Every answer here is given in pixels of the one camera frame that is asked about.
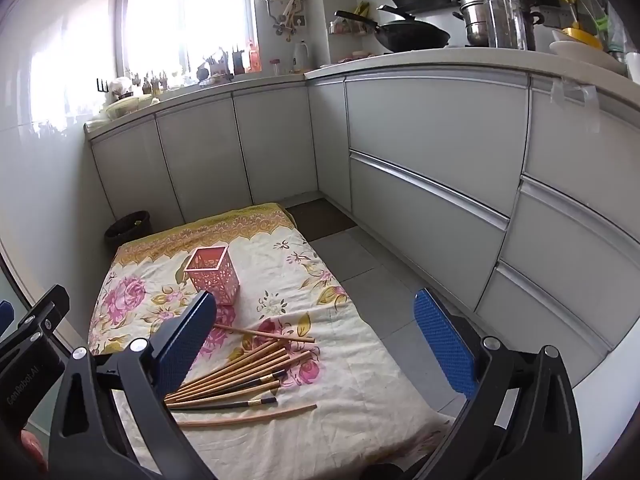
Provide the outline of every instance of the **clear tape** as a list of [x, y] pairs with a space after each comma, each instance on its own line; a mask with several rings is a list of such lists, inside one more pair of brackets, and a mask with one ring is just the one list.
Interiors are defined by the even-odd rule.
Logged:
[[580, 90], [584, 97], [585, 128], [590, 134], [600, 133], [600, 102], [594, 85], [581, 85], [568, 79], [554, 79], [551, 87], [551, 102], [564, 110], [565, 91]]

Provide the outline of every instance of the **yellow bowl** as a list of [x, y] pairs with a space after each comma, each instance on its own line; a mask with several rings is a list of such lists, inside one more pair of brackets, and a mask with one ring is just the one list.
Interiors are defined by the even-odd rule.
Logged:
[[580, 30], [580, 28], [567, 27], [567, 28], [564, 28], [562, 31], [566, 35], [574, 38], [574, 40], [578, 40], [583, 43], [586, 43], [587, 45], [592, 46], [593, 48], [597, 48], [598, 50], [604, 50], [598, 38], [596, 38], [592, 34], [589, 34], [588, 32], [585, 32], [584, 30]]

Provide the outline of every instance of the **metal screw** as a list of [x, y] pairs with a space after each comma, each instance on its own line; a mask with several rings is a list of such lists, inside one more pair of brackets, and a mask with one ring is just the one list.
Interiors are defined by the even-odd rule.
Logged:
[[129, 348], [131, 348], [133, 352], [142, 352], [146, 348], [146, 345], [147, 345], [146, 339], [139, 338], [139, 339], [134, 339], [129, 345]]
[[495, 337], [485, 337], [484, 341], [482, 341], [482, 344], [489, 350], [497, 350], [500, 348], [500, 346], [502, 346], [500, 344], [500, 341], [498, 341]]
[[547, 346], [545, 346], [545, 354], [548, 355], [549, 357], [555, 359], [556, 357], [558, 357], [560, 355], [560, 352], [558, 351], [558, 349], [555, 346], [547, 345]]
[[71, 355], [74, 359], [82, 359], [86, 355], [86, 348], [83, 346], [78, 347]]

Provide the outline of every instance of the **pot handle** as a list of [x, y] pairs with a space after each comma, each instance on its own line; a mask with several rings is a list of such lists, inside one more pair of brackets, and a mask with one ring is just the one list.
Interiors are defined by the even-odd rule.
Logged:
[[346, 18], [347, 20], [353, 20], [354, 22], [362, 22], [369, 25], [369, 27], [373, 27], [376, 30], [378, 29], [378, 24], [369, 18], [365, 18], [359, 14], [355, 14], [354, 12], [347, 12], [346, 10], [336, 10], [335, 15], [338, 18]]
[[392, 14], [400, 16], [401, 18], [404, 18], [406, 20], [411, 20], [412, 22], [415, 21], [415, 16], [412, 16], [407, 12], [402, 12], [402, 10], [398, 10], [395, 7], [391, 7], [391, 6], [388, 6], [388, 5], [380, 5], [378, 7], [378, 10], [384, 10], [385, 12], [391, 12]]
[[542, 25], [543, 23], [545, 23], [545, 16], [544, 14], [542, 14], [542, 12], [537, 12], [536, 10], [534, 10], [533, 12], [530, 12], [529, 15], [531, 16], [533, 25]]

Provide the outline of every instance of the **floral tablecloth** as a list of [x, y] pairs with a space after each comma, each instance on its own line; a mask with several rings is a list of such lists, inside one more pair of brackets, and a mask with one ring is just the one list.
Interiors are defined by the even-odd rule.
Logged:
[[[270, 422], [185, 432], [222, 480], [335, 478], [386, 461], [408, 467], [432, 451], [452, 419], [434, 412], [407, 380], [340, 283], [276, 204], [252, 206], [122, 246], [92, 317], [94, 354], [123, 349], [179, 316], [196, 290], [184, 272], [199, 246], [228, 245], [241, 288], [234, 306], [219, 306], [220, 324], [313, 336], [292, 343], [294, 366], [277, 391], [279, 408], [315, 402], [311, 412]], [[187, 380], [264, 341], [213, 329]], [[141, 463], [155, 469], [121, 392], [116, 402]], [[201, 420], [277, 410], [176, 413]]]

